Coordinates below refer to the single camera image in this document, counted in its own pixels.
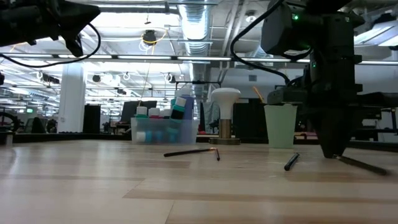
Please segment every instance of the computer monitor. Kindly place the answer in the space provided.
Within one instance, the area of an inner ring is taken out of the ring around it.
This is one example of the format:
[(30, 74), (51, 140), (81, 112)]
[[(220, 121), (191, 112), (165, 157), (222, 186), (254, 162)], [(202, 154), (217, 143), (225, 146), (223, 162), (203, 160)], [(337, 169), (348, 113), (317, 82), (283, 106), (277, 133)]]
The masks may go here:
[[(26, 121), (24, 133), (32, 133), (33, 120), (34, 120), (34, 118), (29, 118), (29, 119)], [(47, 119), (45, 119), (45, 118), (40, 118), (40, 121), (42, 122), (43, 128), (45, 129), (45, 127), (46, 127), (46, 125), (47, 125)]]
[[(137, 113), (139, 101), (129, 101), (123, 104), (121, 122), (130, 122), (131, 118)], [(157, 101), (142, 101), (140, 106), (146, 106), (149, 109), (156, 108)]]

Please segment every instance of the white column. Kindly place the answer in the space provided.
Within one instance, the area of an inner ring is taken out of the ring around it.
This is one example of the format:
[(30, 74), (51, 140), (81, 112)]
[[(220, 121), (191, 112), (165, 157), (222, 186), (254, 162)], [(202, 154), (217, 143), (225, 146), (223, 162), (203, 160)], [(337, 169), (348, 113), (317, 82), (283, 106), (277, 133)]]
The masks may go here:
[(58, 132), (83, 131), (85, 112), (86, 74), (82, 63), (63, 66)]

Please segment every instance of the wooden base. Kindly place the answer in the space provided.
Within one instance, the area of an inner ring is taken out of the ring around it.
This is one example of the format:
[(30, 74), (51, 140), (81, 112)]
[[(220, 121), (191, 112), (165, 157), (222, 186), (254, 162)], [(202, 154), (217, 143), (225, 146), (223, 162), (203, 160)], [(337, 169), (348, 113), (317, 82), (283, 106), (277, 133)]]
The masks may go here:
[[(0, 223), (398, 223), (398, 177), (334, 159), (320, 146), (194, 146), (60, 141), (0, 147)], [(286, 162), (297, 152), (291, 171)], [(396, 173), (398, 154), (345, 155)]]

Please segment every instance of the fluorescent light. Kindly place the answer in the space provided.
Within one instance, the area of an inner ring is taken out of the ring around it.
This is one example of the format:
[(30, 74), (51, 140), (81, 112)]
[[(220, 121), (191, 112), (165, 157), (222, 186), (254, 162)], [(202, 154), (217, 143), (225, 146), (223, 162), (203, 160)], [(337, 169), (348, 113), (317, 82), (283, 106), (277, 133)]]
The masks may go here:
[(242, 58), (247, 62), (290, 62), (289, 59), (284, 58)]
[(47, 86), (29, 86), (29, 85), (17, 85), (18, 88), (47, 88)]
[(355, 44), (364, 44), (367, 41), (377, 37), (378, 35), (384, 33), (385, 31), (393, 28), (393, 26), (381, 27), (381, 28), (373, 28), (363, 34), (359, 34), (354, 37)]
[(398, 62), (393, 61), (363, 61), (360, 65), (398, 65)]
[(197, 44), (197, 43), (201, 43), (201, 44), (213, 44), (213, 41), (205, 41), (205, 40), (178, 40), (177, 43), (179, 44)]
[[(290, 59), (286, 58), (242, 58), (247, 62), (280, 62), (280, 63), (289, 63)], [(301, 59), (294, 63), (310, 63), (310, 59)]]
[(204, 60), (204, 61), (224, 61), (228, 62), (232, 60), (230, 57), (191, 57), (191, 56), (180, 56), (177, 60)]
[(20, 88), (13, 88), (13, 87), (10, 87), (10, 90), (11, 90), (13, 93), (23, 94), (23, 95), (29, 95), (29, 92), (28, 92), (28, 91), (23, 90), (23, 89), (20, 89)]
[(151, 8), (151, 9), (164, 9), (164, 7), (163, 6), (146, 6), (146, 5), (135, 5), (134, 3), (133, 4), (97, 4), (97, 6), (98, 7), (100, 7), (100, 8), (102, 8), (102, 7), (105, 7), (105, 8), (107, 8), (107, 7), (117, 7), (117, 8), (120, 8), (120, 7), (123, 7), (123, 8), (129, 8), (129, 7), (139, 7), (139, 8), (144, 8), (144, 9), (147, 9), (147, 8)]
[[(60, 58), (77, 58), (74, 55), (58, 55)], [(93, 59), (111, 59), (111, 55), (92, 55), (90, 58)]]
[(8, 84), (11, 84), (11, 85), (16, 85), (17, 84), (16, 82), (13, 82), (11, 80), (5, 80), (4, 83), (8, 83)]
[(19, 58), (36, 58), (36, 57), (52, 57), (49, 54), (5, 54), (8, 57), (19, 57)]
[(111, 55), (93, 55), (90, 58), (93, 58), (93, 59), (111, 59), (112, 56)]
[(380, 47), (395, 47), (398, 45), (398, 35), (380, 44)]
[(120, 59), (137, 59), (137, 60), (170, 60), (170, 56), (153, 56), (153, 55), (120, 55), (118, 56)]
[(58, 57), (60, 57), (60, 58), (76, 58), (73, 55), (58, 55)]
[(26, 109), (26, 106), (6, 106), (9, 109)]

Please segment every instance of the ceiling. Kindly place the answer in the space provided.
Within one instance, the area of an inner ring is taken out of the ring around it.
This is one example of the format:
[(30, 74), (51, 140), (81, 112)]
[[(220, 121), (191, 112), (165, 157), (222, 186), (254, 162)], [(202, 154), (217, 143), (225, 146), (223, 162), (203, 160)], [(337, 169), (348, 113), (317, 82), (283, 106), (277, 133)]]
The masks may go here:
[[(101, 55), (186, 55), (184, 44), (184, 34), (181, 27), (181, 17), (178, 14), (145, 13), (148, 7), (162, 6), (163, 1), (78, 1), (86, 4), (105, 5), (108, 12), (101, 13), (92, 24), (98, 29), (103, 41), (97, 54)], [(169, 1), (170, 8), (177, 10), (180, 5), (178, 1)], [(247, 14), (258, 17), (266, 9), (269, 1), (244, 1), (244, 0), (223, 0), (206, 1), (210, 8), (210, 36), (206, 40), (210, 49), (208, 56), (223, 55), (223, 44), (228, 31), (230, 22), (234, 22), (234, 28), (239, 27), (239, 19), (242, 18), (240, 28), (249, 25), (246, 20)], [(389, 7), (396, 4), (396, 1), (353, 1), (347, 7), (348, 10), (357, 10), (358, 13), (365, 13), (377, 10), (382, 7)], [(236, 45), (236, 51), (242, 54), (253, 52), (259, 45), (261, 38), (261, 27), (259, 24), (247, 35), (245, 35)], [(149, 48), (142, 44), (141, 35), (145, 30), (154, 30), (157, 39), (155, 47)], [(97, 44), (95, 33), (86, 27), (82, 34), (82, 44), (85, 54), (92, 52)], [(388, 47), (365, 46), (358, 47), (357, 52), (365, 59), (383, 60), (391, 56)], [(63, 40), (52, 41), (42, 39), (37, 41), (37, 45), (18, 44), (14, 46), (2, 47), (3, 53), (22, 53), (22, 54), (59, 54), (69, 55)], [(31, 65), (42, 65), (51, 61), (40, 60), (20, 60)], [(189, 63), (144, 63), (144, 62), (83, 62), (83, 67), (88, 75), (86, 102), (91, 104), (101, 104), (105, 113), (109, 111), (120, 111), (123, 101), (155, 98), (161, 102), (163, 108), (169, 108), (169, 101), (174, 97), (175, 84), (167, 81), (168, 75), (175, 76), (177, 81), (191, 81), (190, 72), (192, 65)], [(220, 74), (219, 65), (211, 65), (210, 80), (217, 81)], [(48, 105), (51, 107), (49, 112), (56, 113), (59, 104), (60, 87), (53, 85), (53, 88), (42, 88), (49, 85), (40, 80), (42, 73), (58, 78), (62, 81), (62, 65), (53, 67), (34, 69), (15, 65), (7, 60), (0, 63), (0, 70), (6, 76), (7, 85), (22, 85), (24, 88), (1, 88), (2, 99), (0, 104), (6, 108), (25, 105)], [(290, 77), (301, 74), (299, 69), (285, 67), (284, 71)], [(251, 83), (247, 74), (258, 75), (257, 83)], [(107, 82), (95, 83), (94, 75), (104, 77)], [(225, 76), (224, 83), (235, 88), (244, 86), (271, 86), (281, 82), (278, 77), (264, 75), (261, 71), (247, 71), (245, 69), (230, 68)], [(128, 91), (127, 95), (117, 94), (116, 90), (98, 89), (109, 86), (119, 86), (120, 88), (134, 88)]]

